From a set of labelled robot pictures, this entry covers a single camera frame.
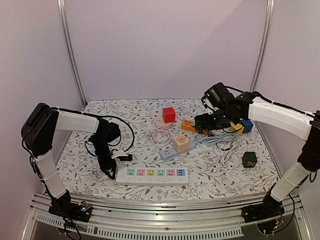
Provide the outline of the yellow cube socket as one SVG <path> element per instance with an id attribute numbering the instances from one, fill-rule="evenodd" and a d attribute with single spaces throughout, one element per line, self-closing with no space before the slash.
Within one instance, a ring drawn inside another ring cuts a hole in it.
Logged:
<path id="1" fill-rule="evenodd" d="M 228 132 L 235 133 L 238 137 L 240 137 L 243 134 L 245 127 L 241 124 L 231 124 L 230 128 L 228 129 Z"/>

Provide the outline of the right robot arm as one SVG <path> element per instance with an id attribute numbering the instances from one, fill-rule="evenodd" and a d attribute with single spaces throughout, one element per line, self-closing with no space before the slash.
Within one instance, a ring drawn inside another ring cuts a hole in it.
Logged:
<path id="1" fill-rule="evenodd" d="M 297 162 L 268 191 L 258 208 L 262 218 L 269 218 L 310 173 L 320 168 L 320 112 L 304 112 L 269 100 L 257 91 L 241 91 L 234 96 L 230 90 L 230 86 L 219 82 L 204 93 L 201 101 L 208 113 L 194 118 L 198 133 L 222 130 L 240 120 L 251 120 L 287 131 L 305 142 Z"/>

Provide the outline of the pink round power strip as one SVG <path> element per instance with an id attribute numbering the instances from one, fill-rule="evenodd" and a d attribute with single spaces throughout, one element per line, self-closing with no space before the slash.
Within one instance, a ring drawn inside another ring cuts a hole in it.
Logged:
<path id="1" fill-rule="evenodd" d="M 160 116 L 157 116 L 154 118 L 154 126 L 157 128 L 157 129 L 160 129 L 160 130 L 169 130 L 171 128 L 173 128 L 174 126 L 176 125 L 175 122 L 169 122 L 169 123 L 165 123 L 163 118 L 160 117 Z"/>

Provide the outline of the white multi-switch power strip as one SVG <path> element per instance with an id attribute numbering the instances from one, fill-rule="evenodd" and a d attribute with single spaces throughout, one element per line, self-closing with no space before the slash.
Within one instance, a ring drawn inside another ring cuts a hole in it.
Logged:
<path id="1" fill-rule="evenodd" d="M 181 167 L 122 167 L 116 170 L 114 182 L 128 186 L 183 186 L 189 183 L 189 174 Z"/>

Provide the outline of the beige cube socket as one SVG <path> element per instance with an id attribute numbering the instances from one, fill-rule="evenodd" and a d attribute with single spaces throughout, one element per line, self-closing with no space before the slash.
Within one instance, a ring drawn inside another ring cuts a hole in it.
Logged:
<path id="1" fill-rule="evenodd" d="M 189 140 L 185 135 L 177 135 L 173 138 L 173 148 L 177 153 L 182 153 L 189 148 Z"/>

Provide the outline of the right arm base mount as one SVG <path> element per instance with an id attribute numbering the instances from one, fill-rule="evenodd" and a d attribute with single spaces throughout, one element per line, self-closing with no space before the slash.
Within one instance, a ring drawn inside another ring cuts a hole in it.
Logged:
<path id="1" fill-rule="evenodd" d="M 282 202 L 266 201 L 259 204 L 251 204 L 241 209 L 241 217 L 245 223 L 256 222 L 285 213 Z"/>

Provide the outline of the blue-grey power strip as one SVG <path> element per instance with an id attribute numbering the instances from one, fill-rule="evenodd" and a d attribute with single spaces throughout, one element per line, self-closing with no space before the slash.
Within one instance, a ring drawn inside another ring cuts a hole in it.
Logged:
<path id="1" fill-rule="evenodd" d="M 187 152 L 193 150 L 194 148 L 195 148 L 195 144 L 193 142 L 190 142 L 189 146 L 188 146 L 188 149 L 184 150 L 182 152 L 177 152 L 175 150 L 175 148 L 172 146 L 170 148 L 166 148 L 164 150 L 161 150 L 159 152 L 159 156 L 163 161 L 167 161 L 167 160 L 173 159 L 173 158 L 175 158 L 175 157 L 177 157 L 177 156 L 179 156 L 181 154 L 187 153 Z"/>

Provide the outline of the dark green cube socket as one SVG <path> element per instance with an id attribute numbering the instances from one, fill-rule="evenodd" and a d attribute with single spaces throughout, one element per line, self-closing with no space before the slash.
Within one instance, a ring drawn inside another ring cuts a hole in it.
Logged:
<path id="1" fill-rule="evenodd" d="M 254 168 L 257 162 L 257 155 L 253 151 L 246 151 L 242 156 L 242 165 L 244 168 Z"/>

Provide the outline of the orange power strip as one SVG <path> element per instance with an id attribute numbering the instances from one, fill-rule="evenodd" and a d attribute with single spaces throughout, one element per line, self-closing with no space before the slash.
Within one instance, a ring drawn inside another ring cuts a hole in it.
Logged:
<path id="1" fill-rule="evenodd" d="M 185 130 L 185 131 L 192 132 L 192 133 L 199 134 L 199 132 L 197 132 L 196 128 L 192 125 L 192 123 L 193 123 L 192 120 L 183 120 L 181 122 L 181 129 Z"/>

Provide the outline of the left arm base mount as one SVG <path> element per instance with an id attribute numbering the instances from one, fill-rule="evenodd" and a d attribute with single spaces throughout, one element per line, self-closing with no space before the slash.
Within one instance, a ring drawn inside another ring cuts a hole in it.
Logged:
<path id="1" fill-rule="evenodd" d="M 92 214 L 92 205 L 81 201 L 73 203 L 69 198 L 52 199 L 48 212 L 52 215 L 88 223 Z"/>

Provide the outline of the blue cube socket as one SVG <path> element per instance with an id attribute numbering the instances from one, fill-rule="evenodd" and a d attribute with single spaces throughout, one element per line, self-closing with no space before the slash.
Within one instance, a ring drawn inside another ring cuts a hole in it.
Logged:
<path id="1" fill-rule="evenodd" d="M 243 126 L 243 134 L 247 134 L 252 131 L 253 122 L 251 120 L 242 119 L 239 123 Z"/>

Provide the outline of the aluminium front rail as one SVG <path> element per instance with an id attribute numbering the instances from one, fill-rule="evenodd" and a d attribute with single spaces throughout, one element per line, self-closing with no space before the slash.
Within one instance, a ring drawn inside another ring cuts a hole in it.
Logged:
<path id="1" fill-rule="evenodd" d="M 72 201 L 92 204 L 89 222 L 78 222 L 84 240 L 310 240 L 310 225 L 297 194 L 283 202 L 280 230 L 259 232 L 245 222 L 243 207 L 259 204 L 261 193 L 215 198 L 152 202 L 73 194 Z"/>

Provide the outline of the floral table mat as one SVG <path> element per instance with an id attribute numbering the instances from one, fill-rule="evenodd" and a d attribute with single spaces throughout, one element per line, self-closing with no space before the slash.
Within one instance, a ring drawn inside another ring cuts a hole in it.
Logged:
<path id="1" fill-rule="evenodd" d="M 163 118 L 163 108 L 175 110 L 175 126 L 157 129 L 156 117 Z M 86 144 L 87 133 L 73 132 L 57 162 L 59 176 L 74 194 L 96 197 L 145 200 L 181 201 L 227 198 L 266 192 L 279 180 L 275 164 L 256 128 L 241 135 L 235 142 L 237 150 L 229 152 L 225 143 L 207 145 L 200 136 L 181 129 L 183 120 L 191 120 L 205 112 L 198 99 L 134 99 L 96 100 L 85 107 L 87 113 L 105 115 L 121 129 L 118 150 L 128 150 L 133 159 L 118 162 L 123 167 L 186 168 L 189 183 L 182 186 L 119 185 L 101 172 L 93 147 Z M 175 136 L 185 135 L 195 148 L 169 160 L 159 152 L 173 147 Z M 255 152 L 257 163 L 244 168 L 245 152 Z"/>

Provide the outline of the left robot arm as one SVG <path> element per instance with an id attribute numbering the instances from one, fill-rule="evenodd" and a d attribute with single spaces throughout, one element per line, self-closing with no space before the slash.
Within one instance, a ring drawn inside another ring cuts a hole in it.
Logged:
<path id="1" fill-rule="evenodd" d="M 70 109 L 50 107 L 39 103 L 21 129 L 22 147 L 30 155 L 30 164 L 43 183 L 55 209 L 63 216 L 74 213 L 74 205 L 69 202 L 69 191 L 63 185 L 52 154 L 52 144 L 57 131 L 89 133 L 94 156 L 100 170 L 110 179 L 116 177 L 116 159 L 131 161 L 133 156 L 128 149 L 110 150 L 111 142 L 121 138 L 119 125 L 99 116 Z"/>

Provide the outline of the red cube socket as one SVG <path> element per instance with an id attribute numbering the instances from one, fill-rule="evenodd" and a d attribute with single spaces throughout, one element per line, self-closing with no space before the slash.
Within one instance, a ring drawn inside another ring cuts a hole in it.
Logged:
<path id="1" fill-rule="evenodd" d="M 162 109 L 162 119 L 165 124 L 174 123 L 176 121 L 176 112 L 173 107 L 165 107 Z"/>

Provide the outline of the aluminium post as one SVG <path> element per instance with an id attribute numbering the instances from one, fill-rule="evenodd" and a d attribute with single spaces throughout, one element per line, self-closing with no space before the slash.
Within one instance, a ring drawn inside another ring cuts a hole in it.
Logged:
<path id="1" fill-rule="evenodd" d="M 87 105 L 87 99 L 85 96 L 85 91 L 84 91 L 83 84 L 82 84 L 82 81 L 80 78 L 80 73 L 79 73 L 78 66 L 77 66 L 75 52 L 73 49 L 70 28 L 69 28 L 69 24 L 68 24 L 66 2 L 64 0 L 57 0 L 57 10 L 58 10 L 58 14 L 59 14 L 62 36 L 64 39 L 66 53 L 67 53 L 67 57 L 69 60 L 69 65 L 70 65 L 72 77 L 74 80 L 74 84 L 76 87 L 76 91 L 77 91 L 77 94 L 78 94 L 78 97 L 80 99 L 82 106 L 85 107 Z"/>
<path id="2" fill-rule="evenodd" d="M 267 51 L 268 40 L 271 32 L 274 8 L 275 8 L 275 0 L 267 0 L 259 52 L 258 52 L 258 56 L 257 56 L 257 60 L 256 60 L 254 72 L 253 72 L 253 77 L 249 87 L 250 92 L 254 92 L 257 89 L 257 85 L 258 85 L 260 74 L 263 67 L 265 54 Z"/>

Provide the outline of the left aluminium post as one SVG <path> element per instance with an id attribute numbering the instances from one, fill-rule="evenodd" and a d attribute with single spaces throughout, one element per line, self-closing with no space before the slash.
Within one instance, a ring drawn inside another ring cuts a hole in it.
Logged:
<path id="1" fill-rule="evenodd" d="M 58 14 L 59 14 L 62 36 L 64 39 L 66 53 L 67 53 L 67 57 L 69 60 L 69 65 L 70 65 L 72 77 L 74 80 L 74 84 L 76 87 L 76 91 L 77 91 L 77 94 L 78 94 L 78 97 L 80 99 L 82 106 L 85 107 L 87 105 L 87 99 L 85 96 L 85 91 L 84 91 L 83 84 L 82 84 L 82 81 L 80 78 L 80 73 L 79 73 L 78 66 L 77 66 L 75 52 L 73 49 L 70 28 L 69 28 L 69 24 L 68 24 L 66 2 L 64 0 L 57 0 L 57 10 L 58 10 Z"/>

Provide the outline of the right aluminium post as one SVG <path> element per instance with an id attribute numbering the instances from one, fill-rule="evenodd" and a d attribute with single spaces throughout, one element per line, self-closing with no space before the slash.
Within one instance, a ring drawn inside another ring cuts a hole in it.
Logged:
<path id="1" fill-rule="evenodd" d="M 267 0 L 259 52 L 258 52 L 258 56 L 257 56 L 257 60 L 256 60 L 254 72 L 253 72 L 253 77 L 249 87 L 250 92 L 254 92 L 257 89 L 257 85 L 258 85 L 260 74 L 263 67 L 265 54 L 267 51 L 268 40 L 271 32 L 274 8 L 275 8 L 275 0 Z"/>

